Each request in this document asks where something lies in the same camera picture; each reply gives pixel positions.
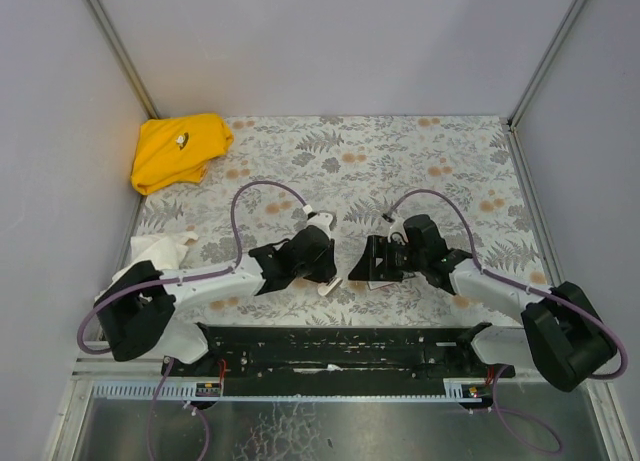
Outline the red white staple box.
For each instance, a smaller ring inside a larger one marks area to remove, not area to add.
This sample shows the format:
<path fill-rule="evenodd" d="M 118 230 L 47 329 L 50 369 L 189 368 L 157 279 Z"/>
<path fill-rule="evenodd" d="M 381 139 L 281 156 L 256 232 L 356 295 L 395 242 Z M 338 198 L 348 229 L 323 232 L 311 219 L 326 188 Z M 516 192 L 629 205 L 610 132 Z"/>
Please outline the red white staple box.
<path fill-rule="evenodd" d="M 410 279 L 413 279 L 415 277 L 414 274 L 410 274 L 407 276 L 403 276 L 400 279 L 386 279 L 386 280 L 382 280 L 382 281 L 368 281 L 367 282 L 367 286 L 370 290 L 376 290 L 376 289 L 381 289 L 381 288 L 385 288 L 388 287 L 390 285 L 393 284 L 398 284 L 398 283 L 402 283 L 404 281 L 408 281 Z"/>

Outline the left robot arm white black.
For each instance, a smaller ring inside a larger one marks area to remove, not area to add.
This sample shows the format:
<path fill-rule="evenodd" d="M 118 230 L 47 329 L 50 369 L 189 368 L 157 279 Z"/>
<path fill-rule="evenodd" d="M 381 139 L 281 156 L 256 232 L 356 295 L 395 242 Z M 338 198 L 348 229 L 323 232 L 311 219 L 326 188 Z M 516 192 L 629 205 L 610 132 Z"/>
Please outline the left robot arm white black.
<path fill-rule="evenodd" d="M 178 318 L 197 305 L 229 297 L 260 296 L 285 290 L 296 279 L 330 284 L 337 268 L 335 240 L 322 229 L 307 226 L 293 238 L 250 250 L 236 268 L 157 269 L 140 261 L 101 295 L 94 307 L 118 362 L 137 359 L 156 349 L 184 364 L 209 352 L 204 330 Z"/>

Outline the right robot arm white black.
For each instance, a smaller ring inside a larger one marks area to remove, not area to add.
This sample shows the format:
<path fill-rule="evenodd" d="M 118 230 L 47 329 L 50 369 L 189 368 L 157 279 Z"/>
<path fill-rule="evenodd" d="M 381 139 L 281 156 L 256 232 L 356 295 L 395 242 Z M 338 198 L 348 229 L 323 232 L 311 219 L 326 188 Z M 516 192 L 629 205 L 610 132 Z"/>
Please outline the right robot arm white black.
<path fill-rule="evenodd" d="M 427 215 L 393 221 L 386 236 L 370 235 L 349 273 L 352 281 L 389 284 L 422 275 L 429 285 L 480 301 L 516 321 L 473 329 L 471 347 L 485 364 L 535 369 L 570 392 L 618 353 L 575 284 L 533 288 L 513 276 L 481 270 L 471 253 L 447 246 Z"/>

